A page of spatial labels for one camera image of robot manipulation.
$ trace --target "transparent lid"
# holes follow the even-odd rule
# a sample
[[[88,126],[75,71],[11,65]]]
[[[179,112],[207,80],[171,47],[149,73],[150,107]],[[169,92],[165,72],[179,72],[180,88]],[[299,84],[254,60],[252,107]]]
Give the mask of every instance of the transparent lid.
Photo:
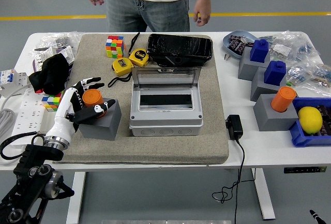
[[[196,87],[201,67],[148,67],[132,68],[133,86]]]

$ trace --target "person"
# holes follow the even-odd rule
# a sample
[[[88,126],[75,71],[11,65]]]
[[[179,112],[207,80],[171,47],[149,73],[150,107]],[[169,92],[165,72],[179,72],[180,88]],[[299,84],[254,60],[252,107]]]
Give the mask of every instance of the person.
[[[93,5],[106,4],[109,32],[189,32],[188,0],[90,0]],[[197,0],[194,22],[208,23],[210,0]]]

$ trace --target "gray electrical box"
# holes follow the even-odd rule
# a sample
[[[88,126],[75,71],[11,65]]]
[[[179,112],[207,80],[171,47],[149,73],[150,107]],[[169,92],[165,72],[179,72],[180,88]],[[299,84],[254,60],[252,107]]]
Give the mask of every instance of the gray electrical box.
[[[198,135],[201,67],[133,68],[129,127],[134,136]]]

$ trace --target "gray floor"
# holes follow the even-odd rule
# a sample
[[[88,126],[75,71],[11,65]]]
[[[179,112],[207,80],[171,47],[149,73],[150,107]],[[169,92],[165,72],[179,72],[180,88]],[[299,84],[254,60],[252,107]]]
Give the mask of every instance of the gray floor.
[[[195,0],[190,0],[191,12]],[[327,12],[330,0],[212,0],[213,13],[223,12]],[[1,0],[0,18],[16,16],[65,16],[104,14],[104,6],[88,0]],[[213,17],[205,27],[210,31],[302,31],[309,35],[324,63],[331,65],[330,16]],[[105,19],[0,21],[0,70],[14,67],[24,44],[39,32],[104,32]],[[81,223],[109,219],[224,219],[234,216],[234,199],[220,204],[211,194],[236,179],[237,170],[160,170],[89,173],[81,212]],[[243,178],[252,178],[249,169]],[[315,210],[331,223],[329,206],[331,172],[283,174],[283,168],[265,169],[276,220],[270,223],[315,223]],[[65,172],[72,185],[73,173]],[[14,174],[2,172],[0,195],[14,185]],[[49,203],[42,223],[65,223],[68,200]],[[253,182],[242,183],[238,191],[237,223],[262,223]]]

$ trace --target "black cloth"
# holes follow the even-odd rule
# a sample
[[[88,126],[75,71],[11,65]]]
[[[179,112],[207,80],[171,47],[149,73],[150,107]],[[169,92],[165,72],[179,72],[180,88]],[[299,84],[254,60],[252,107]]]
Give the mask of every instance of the black cloth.
[[[55,54],[47,58],[41,71],[29,76],[35,91],[42,89],[48,95],[56,95],[65,89],[65,82],[69,77],[69,64],[62,54]]]

